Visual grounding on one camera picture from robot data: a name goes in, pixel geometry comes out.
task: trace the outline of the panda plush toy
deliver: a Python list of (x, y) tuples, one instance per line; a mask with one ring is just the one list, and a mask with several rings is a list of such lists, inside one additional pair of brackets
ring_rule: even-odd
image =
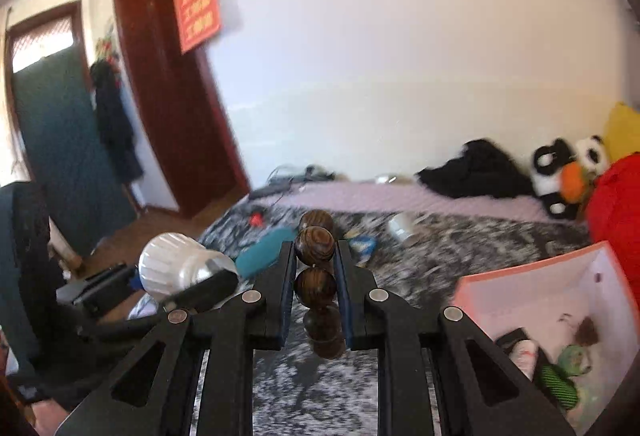
[(575, 219), (589, 185), (609, 168), (599, 136), (576, 143), (557, 138), (538, 148), (532, 157), (533, 190), (553, 219)]

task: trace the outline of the green curtain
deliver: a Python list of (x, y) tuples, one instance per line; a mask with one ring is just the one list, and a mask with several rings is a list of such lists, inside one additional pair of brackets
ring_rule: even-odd
[(14, 73), (15, 110), (49, 215), (86, 257), (136, 218), (100, 143), (76, 44)]

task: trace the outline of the yellow cushion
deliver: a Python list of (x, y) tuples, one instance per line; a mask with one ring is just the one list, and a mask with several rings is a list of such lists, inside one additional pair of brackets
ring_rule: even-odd
[(640, 113), (618, 102), (609, 114), (604, 145), (611, 163), (640, 152)]

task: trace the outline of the metal bolt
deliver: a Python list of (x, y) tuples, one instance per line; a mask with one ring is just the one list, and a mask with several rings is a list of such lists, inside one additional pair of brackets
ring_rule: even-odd
[(456, 308), (455, 306), (449, 306), (444, 310), (444, 318), (450, 320), (451, 322), (458, 322), (462, 320), (464, 313), (460, 308)]
[(257, 290), (249, 290), (242, 294), (242, 300), (249, 304), (258, 302), (262, 298), (262, 295)]
[(369, 292), (369, 298), (375, 302), (384, 302), (389, 298), (389, 294), (382, 288), (375, 288)]
[(169, 319), (169, 322), (172, 324), (180, 324), (187, 320), (188, 316), (189, 314), (185, 310), (174, 310), (167, 315), (167, 319)]

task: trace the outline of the wooden floor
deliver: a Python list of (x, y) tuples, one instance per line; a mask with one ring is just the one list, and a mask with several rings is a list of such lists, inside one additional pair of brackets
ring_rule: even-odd
[[(119, 262), (133, 265), (138, 263), (146, 243), (156, 235), (167, 231), (176, 231), (197, 238), (211, 223), (225, 213), (226, 209), (237, 203), (244, 193), (239, 189), (230, 191), (222, 199), (217, 199), (192, 219), (150, 209), (131, 225), (117, 231), (100, 243), (94, 253), (88, 257), (78, 271), (79, 278), (94, 275)], [(126, 318), (130, 309), (144, 292), (133, 294), (126, 301), (111, 310), (100, 322), (117, 321)], [(36, 431), (40, 436), (53, 436), (68, 413), (53, 400), (33, 405), (36, 417)]]

